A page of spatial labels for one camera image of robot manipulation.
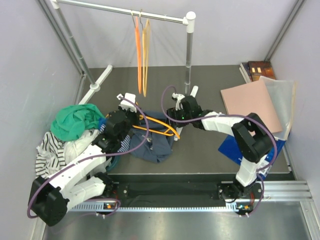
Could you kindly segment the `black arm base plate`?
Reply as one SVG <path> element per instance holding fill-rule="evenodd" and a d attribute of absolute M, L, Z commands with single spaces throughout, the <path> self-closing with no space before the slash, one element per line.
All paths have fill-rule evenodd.
<path fill-rule="evenodd" d="M 226 202 L 251 203 L 262 195 L 255 183 L 238 196 L 231 173 L 151 173 L 107 175 L 115 185 L 122 207 L 222 207 Z"/>

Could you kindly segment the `yellow orange plastic hanger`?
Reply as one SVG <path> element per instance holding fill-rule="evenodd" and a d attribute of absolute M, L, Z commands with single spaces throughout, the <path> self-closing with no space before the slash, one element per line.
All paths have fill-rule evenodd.
<path fill-rule="evenodd" d="M 160 120 L 154 119 L 152 117 L 146 116 L 145 113 L 143 113 L 140 109 L 139 106 L 136 105 L 135 103 L 133 103 L 133 105 L 135 105 L 137 112 L 140 113 L 140 121 L 139 121 L 139 125 L 138 126 L 134 126 L 133 128 L 136 129 L 140 129 L 140 130 L 145 130 L 146 132 L 150 131 L 150 132 L 154 132 L 154 133 L 158 133 L 161 135 L 166 135 L 166 136 L 173 136 L 177 139 L 180 139 L 181 136 L 178 133 L 178 131 L 173 128 L 171 125 L 169 125 L 168 123 L 162 122 Z M 110 111 L 106 116 L 106 124 L 105 124 L 105 129 L 104 131 L 108 134 L 110 134 L 112 137 L 124 137 L 125 135 L 127 135 L 129 133 L 129 131 L 131 129 L 126 128 L 126 116 L 125 113 L 121 110 L 119 110 L 119 106 L 117 110 L 114 111 Z M 156 123 L 162 124 L 163 126 L 167 127 L 167 130 L 163 133 L 163 132 L 159 132 L 156 130 L 150 130 L 149 128 L 149 122 L 148 120 L 152 120 Z"/>

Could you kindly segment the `navy blue tank top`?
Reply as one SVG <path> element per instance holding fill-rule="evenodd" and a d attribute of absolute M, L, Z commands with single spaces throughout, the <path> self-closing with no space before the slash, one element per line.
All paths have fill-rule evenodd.
<path fill-rule="evenodd" d="M 162 112 L 146 110 L 144 114 L 146 117 L 167 123 L 167 118 Z M 168 128 L 149 119 L 148 124 L 150 129 L 146 141 L 135 151 L 132 151 L 131 154 L 136 158 L 158 164 L 165 161 L 172 154 L 174 134 L 173 136 L 167 136 L 151 132 L 150 130 L 155 130 L 164 133 Z M 138 146 L 146 135 L 146 131 L 142 129 L 132 128 L 131 131 L 130 150 Z"/>

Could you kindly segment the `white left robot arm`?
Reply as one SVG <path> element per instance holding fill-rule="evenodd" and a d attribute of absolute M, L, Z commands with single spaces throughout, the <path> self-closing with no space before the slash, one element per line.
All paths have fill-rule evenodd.
<path fill-rule="evenodd" d="M 101 196 L 109 198 L 114 191 L 112 180 L 103 172 L 86 177 L 113 156 L 122 154 L 129 131 L 139 123 L 142 110 L 133 93 L 119 94 L 118 109 L 110 112 L 105 127 L 74 160 L 48 178 L 37 177 L 31 186 L 27 217 L 40 218 L 48 226 L 59 223 L 75 206 Z"/>

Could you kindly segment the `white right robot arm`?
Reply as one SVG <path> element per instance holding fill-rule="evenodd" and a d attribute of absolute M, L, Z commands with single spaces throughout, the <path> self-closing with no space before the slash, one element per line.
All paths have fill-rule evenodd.
<path fill-rule="evenodd" d="M 252 191 L 267 154 L 276 150 L 277 145 L 272 133 L 256 113 L 247 116 L 223 114 L 213 110 L 203 110 L 195 97 L 174 94 L 174 107 L 162 111 L 176 127 L 189 123 L 194 128 L 215 131 L 234 137 L 242 155 L 239 170 L 232 183 L 233 192 L 239 198 L 245 198 Z"/>

